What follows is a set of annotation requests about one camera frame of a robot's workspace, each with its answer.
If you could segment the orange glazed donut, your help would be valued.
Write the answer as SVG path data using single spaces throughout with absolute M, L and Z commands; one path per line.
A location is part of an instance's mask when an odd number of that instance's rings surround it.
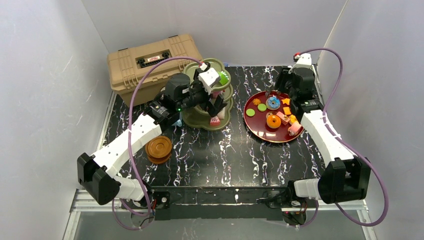
M 281 126 L 282 120 L 279 116 L 271 114 L 266 117 L 266 124 L 271 129 L 277 129 Z

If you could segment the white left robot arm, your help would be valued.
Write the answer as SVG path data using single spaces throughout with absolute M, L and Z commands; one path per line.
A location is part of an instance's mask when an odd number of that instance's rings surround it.
M 82 153 L 77 158 L 79 184 L 99 205 L 115 198 L 148 200 L 148 191 L 141 181 L 118 177 L 118 172 L 138 150 L 174 125 L 182 111 L 199 106 L 211 117 L 216 116 L 227 105 L 222 99 L 213 97 L 213 87 L 221 79 L 220 72 L 211 70 L 196 74 L 193 81 L 183 73 L 173 75 L 164 91 L 156 95 L 127 130 L 105 148 L 91 155 Z

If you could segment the pink sprinkled cake slice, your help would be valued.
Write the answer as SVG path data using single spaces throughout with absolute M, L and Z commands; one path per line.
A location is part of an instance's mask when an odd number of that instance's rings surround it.
M 221 120 L 218 116 L 214 116 L 210 119 L 209 125 L 211 127 L 219 127 L 221 125 Z

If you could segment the green cube sweet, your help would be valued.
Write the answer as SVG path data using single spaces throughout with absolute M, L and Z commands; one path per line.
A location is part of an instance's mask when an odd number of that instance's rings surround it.
M 224 86 L 229 81 L 229 76 L 225 71 L 218 72 L 218 75 L 220 76 L 219 83 Z

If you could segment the blue frosted donut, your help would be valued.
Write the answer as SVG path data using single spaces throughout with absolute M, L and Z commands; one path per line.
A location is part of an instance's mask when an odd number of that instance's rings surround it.
M 266 102 L 265 102 L 266 107 L 271 110 L 271 111 L 276 111 L 281 107 L 281 101 L 278 97 L 276 96 L 270 96 Z

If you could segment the pink swirl roll cake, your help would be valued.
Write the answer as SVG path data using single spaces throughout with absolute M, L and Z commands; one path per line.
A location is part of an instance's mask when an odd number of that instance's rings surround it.
M 301 131 L 302 127 L 303 126 L 298 121 L 294 121 L 287 132 L 290 136 L 296 136 Z

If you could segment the white sugared cake piece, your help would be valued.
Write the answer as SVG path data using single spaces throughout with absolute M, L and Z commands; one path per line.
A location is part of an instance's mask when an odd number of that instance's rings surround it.
M 224 107 L 218 114 L 217 114 L 217 117 L 220 119 L 220 120 L 224 120 L 225 118 L 226 118 L 226 108 Z

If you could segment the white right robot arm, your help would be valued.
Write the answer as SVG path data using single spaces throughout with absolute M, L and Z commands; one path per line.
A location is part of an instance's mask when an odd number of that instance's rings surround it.
M 290 111 L 311 136 L 325 163 L 319 178 L 289 181 L 291 198 L 326 204 L 362 200 L 367 195 L 371 169 L 336 139 L 335 130 L 328 130 L 324 105 L 315 96 L 315 80 L 311 68 L 284 66 L 274 84 L 275 90 L 288 94 Z

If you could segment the green three-tier serving stand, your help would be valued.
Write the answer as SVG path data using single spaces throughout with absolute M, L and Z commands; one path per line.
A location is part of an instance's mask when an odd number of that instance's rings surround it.
M 232 86 L 232 77 L 230 73 L 226 70 L 225 65 L 223 62 L 221 62 L 219 59 L 216 58 L 205 58 L 203 60 L 204 62 L 209 62 L 210 66 L 214 68 L 217 72 L 225 71 L 228 74 L 228 83 L 225 85 L 221 85 L 219 82 L 217 82 L 213 86 L 214 92 L 219 92 L 221 98 L 223 99 L 223 102 L 226 103 L 226 116 L 224 120 L 221 120 L 221 124 L 218 127 L 211 127 L 210 126 L 210 115 L 202 110 L 200 106 L 196 106 L 191 109 L 184 110 L 182 112 L 182 120 L 183 122 L 191 127 L 196 129 L 205 129 L 207 131 L 215 132 L 215 131 L 221 131 L 224 129 L 229 123 L 231 119 L 231 109 L 234 105 L 234 89 Z

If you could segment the red round lacquer tray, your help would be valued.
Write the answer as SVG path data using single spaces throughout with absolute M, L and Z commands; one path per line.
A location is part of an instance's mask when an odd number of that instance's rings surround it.
M 281 124 L 279 128 L 272 129 L 268 127 L 266 123 L 266 119 L 269 115 L 276 115 L 277 112 L 284 113 L 283 107 L 289 107 L 289 105 L 283 105 L 281 102 L 281 99 L 289 98 L 289 96 L 286 93 L 282 93 L 279 96 L 281 106 L 278 110 L 270 110 L 267 108 L 265 112 L 260 112 L 257 106 L 253 105 L 252 101 L 253 99 L 260 99 L 261 104 L 266 104 L 267 99 L 265 94 L 266 94 L 266 91 L 255 93 L 246 101 L 244 106 L 243 118 L 247 128 L 256 137 L 271 143 L 286 143 L 296 139 L 304 131 L 304 128 L 302 127 L 300 132 L 295 136 L 290 136 L 288 134 L 288 128 L 291 126 L 291 124 L 295 121 L 298 121 L 298 119 L 293 114 L 289 116 L 290 117 L 289 124 L 287 125 Z M 247 109 L 254 109 L 255 115 L 253 117 L 248 117 L 246 115 Z

